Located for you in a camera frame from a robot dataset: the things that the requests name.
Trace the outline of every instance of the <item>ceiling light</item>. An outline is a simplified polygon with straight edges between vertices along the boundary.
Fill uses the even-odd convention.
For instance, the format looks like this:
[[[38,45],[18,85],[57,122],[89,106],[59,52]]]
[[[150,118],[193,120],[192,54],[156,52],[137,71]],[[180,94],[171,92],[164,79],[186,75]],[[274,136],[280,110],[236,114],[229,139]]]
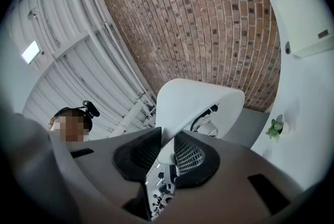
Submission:
[[[29,47],[22,53],[23,59],[27,62],[27,64],[31,64],[31,62],[37,57],[37,55],[40,53],[40,49],[38,48],[38,45],[36,41],[33,41]]]

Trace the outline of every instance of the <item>white pipe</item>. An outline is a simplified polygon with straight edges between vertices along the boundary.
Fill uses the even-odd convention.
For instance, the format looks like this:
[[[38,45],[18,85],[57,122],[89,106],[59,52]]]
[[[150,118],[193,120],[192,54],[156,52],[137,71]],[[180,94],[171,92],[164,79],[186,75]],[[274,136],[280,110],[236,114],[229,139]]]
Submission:
[[[130,84],[126,81],[126,79],[123,77],[121,72],[118,70],[118,68],[115,66],[115,64],[108,57],[107,52],[105,51],[104,47],[102,46],[101,42],[99,41],[98,37],[96,36],[96,34],[94,33],[94,31],[92,30],[92,28],[90,26],[90,23],[87,19],[87,16],[86,16],[85,12],[84,12],[84,9],[82,7],[81,1],[80,0],[73,0],[73,2],[75,3],[75,8],[76,8],[77,14],[80,17],[83,26],[85,27],[86,31],[89,34],[89,37],[91,38],[91,40],[93,41],[93,43],[97,47],[97,49],[100,52],[104,61],[110,67],[111,71],[113,71],[116,74],[117,78],[119,79],[120,83],[124,86],[124,88],[127,89],[129,91],[129,94],[131,94],[135,99],[138,100],[138,102],[141,103],[142,108],[148,114],[149,109],[147,108],[147,106],[143,103],[142,100],[140,100],[140,97],[135,93],[135,91],[132,89]]]
[[[109,137],[120,136],[127,130],[128,125],[136,118],[136,115],[141,110],[141,104],[137,102],[135,106],[127,113],[127,115],[119,122],[118,126],[113,130]]]
[[[117,47],[119,53],[121,54],[123,60],[124,60],[125,63],[127,64],[128,68],[130,69],[132,75],[135,77],[136,81],[139,83],[139,85],[140,85],[140,87],[141,87],[140,90],[143,90],[143,91],[145,92],[145,98],[146,98],[146,100],[149,102],[149,104],[150,104],[151,106],[155,105],[155,102],[152,100],[152,98],[151,98],[149,95],[147,95],[147,93],[146,93],[146,89],[145,89],[144,85],[142,84],[141,80],[140,80],[139,77],[137,76],[137,73],[136,73],[136,72],[134,71],[134,69],[132,68],[131,63],[128,61],[127,57],[125,56],[124,52],[122,51],[121,46],[119,45],[119,43],[118,43],[118,41],[117,41],[115,35],[113,34],[113,32],[112,32],[112,30],[111,30],[111,28],[110,28],[110,26],[109,26],[109,24],[108,24],[108,21],[107,21],[107,19],[106,19],[104,13],[103,13],[103,11],[102,11],[102,8],[101,8],[101,6],[100,6],[99,1],[98,1],[98,0],[94,0],[94,1],[95,1],[95,4],[96,4],[97,8],[98,8],[98,11],[99,11],[99,13],[100,13],[100,15],[101,15],[101,17],[102,17],[104,26],[107,28],[110,37],[111,37],[112,40],[114,41],[114,43],[115,43],[115,45],[116,45],[116,47]]]
[[[115,57],[116,61],[119,63],[121,69],[125,72],[126,76],[129,78],[129,80],[131,81],[132,84],[134,84],[135,89],[142,94],[142,96],[145,98],[145,100],[147,100],[149,103],[151,103],[150,99],[147,97],[148,95],[145,93],[145,90],[143,90],[141,88],[141,86],[139,85],[138,81],[136,80],[136,78],[134,78],[134,74],[130,71],[129,66],[127,66],[123,60],[121,59],[120,55],[118,54],[117,50],[114,48],[114,46],[112,45],[110,38],[108,37],[108,35],[105,33],[105,30],[103,28],[102,22],[100,21],[100,19],[97,17],[94,9],[93,9],[93,5],[91,0],[84,0],[88,11],[93,19],[94,24],[96,25],[96,27],[99,29],[103,40],[106,42],[106,44],[108,45],[108,47],[111,50],[111,53],[113,54],[113,56]]]

